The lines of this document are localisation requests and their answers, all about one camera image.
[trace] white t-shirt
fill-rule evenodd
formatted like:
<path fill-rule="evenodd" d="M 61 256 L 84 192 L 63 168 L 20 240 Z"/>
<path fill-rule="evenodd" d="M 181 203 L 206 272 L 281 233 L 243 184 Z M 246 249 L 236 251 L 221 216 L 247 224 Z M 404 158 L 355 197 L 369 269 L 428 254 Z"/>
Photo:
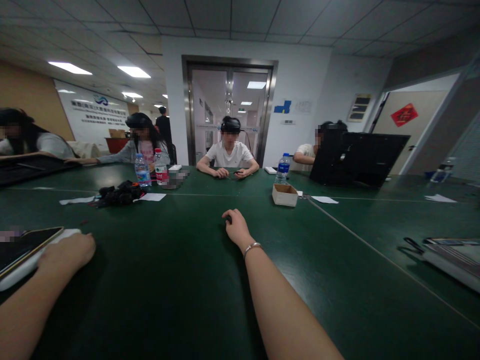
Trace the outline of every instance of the white t-shirt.
<path fill-rule="evenodd" d="M 230 155 L 223 144 L 217 142 L 208 150 L 206 157 L 210 161 L 215 159 L 215 166 L 219 168 L 240 168 L 242 161 L 248 162 L 254 158 L 247 145 L 239 141 L 235 142 Z"/>
<path fill-rule="evenodd" d="M 295 151 L 296 153 L 302 153 L 305 156 L 308 157 L 315 157 L 315 152 L 314 152 L 314 146 L 312 144 L 303 144 L 298 147 L 298 149 Z M 292 170 L 297 170 L 297 171 L 312 171 L 313 165 L 304 165 L 298 162 L 295 162 L 295 167 Z"/>
<path fill-rule="evenodd" d="M 70 146 L 60 136 L 51 132 L 42 132 L 36 139 L 36 147 L 38 151 L 50 153 L 59 159 L 75 157 Z M 14 149 L 8 139 L 0 141 L 0 155 L 14 155 Z"/>

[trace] red label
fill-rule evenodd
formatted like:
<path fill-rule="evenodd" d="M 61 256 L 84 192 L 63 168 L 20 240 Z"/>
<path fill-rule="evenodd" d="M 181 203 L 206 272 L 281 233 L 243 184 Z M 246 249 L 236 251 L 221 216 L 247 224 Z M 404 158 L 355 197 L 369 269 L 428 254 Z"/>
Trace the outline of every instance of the red label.
<path fill-rule="evenodd" d="M 393 122 L 397 127 L 401 127 L 406 123 L 412 121 L 413 119 L 419 116 L 417 110 L 415 110 L 414 105 L 409 103 L 408 105 L 402 107 L 400 110 L 394 112 L 390 115 L 393 119 Z"/>

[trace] bracelet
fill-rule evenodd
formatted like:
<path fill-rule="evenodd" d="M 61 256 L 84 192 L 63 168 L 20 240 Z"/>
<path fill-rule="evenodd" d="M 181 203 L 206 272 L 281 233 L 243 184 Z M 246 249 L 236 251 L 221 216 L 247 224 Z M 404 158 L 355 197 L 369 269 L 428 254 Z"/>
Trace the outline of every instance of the bracelet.
<path fill-rule="evenodd" d="M 245 260 L 245 257 L 247 256 L 247 253 L 249 252 L 249 250 L 255 247 L 260 247 L 260 249 L 263 249 L 262 245 L 259 242 L 254 242 L 253 244 L 249 245 L 246 248 L 245 252 L 243 253 L 243 260 Z"/>

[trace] water bottle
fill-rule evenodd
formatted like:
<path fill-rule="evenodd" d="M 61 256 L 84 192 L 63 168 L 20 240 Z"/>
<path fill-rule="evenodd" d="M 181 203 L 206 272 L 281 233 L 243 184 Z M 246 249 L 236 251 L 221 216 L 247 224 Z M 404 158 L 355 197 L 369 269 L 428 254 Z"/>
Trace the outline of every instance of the water bottle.
<path fill-rule="evenodd" d="M 138 179 L 138 184 L 141 187 L 152 186 L 152 179 L 150 178 L 149 165 L 144 159 L 143 154 L 137 154 L 135 159 L 135 173 Z"/>
<path fill-rule="evenodd" d="M 155 164 L 156 183 L 158 185 L 167 185 L 167 153 L 162 152 L 162 149 L 156 148 L 153 163 Z"/>
<path fill-rule="evenodd" d="M 278 171 L 276 172 L 275 184 L 286 184 L 287 175 L 290 169 L 290 154 L 287 152 L 283 154 L 283 157 L 278 162 Z"/>
<path fill-rule="evenodd" d="M 454 168 L 456 157 L 447 157 L 438 169 L 435 171 L 430 181 L 432 183 L 443 183 L 447 178 L 452 174 L 452 169 Z"/>

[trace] gray cardigan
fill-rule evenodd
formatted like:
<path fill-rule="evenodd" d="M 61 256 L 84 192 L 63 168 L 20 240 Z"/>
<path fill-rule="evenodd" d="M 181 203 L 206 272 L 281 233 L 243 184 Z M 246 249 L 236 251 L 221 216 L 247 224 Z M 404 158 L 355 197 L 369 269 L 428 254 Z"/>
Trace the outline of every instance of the gray cardigan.
<path fill-rule="evenodd" d="M 165 153 L 168 156 L 168 164 L 170 164 L 170 156 L 167 150 L 167 145 L 164 142 L 158 142 L 156 145 L 157 148 L 161 149 L 162 153 Z M 100 156 L 97 159 L 102 164 L 110 163 L 135 163 L 135 158 L 137 156 L 137 149 L 135 148 L 134 140 L 131 139 L 126 143 L 120 152 L 112 155 Z"/>

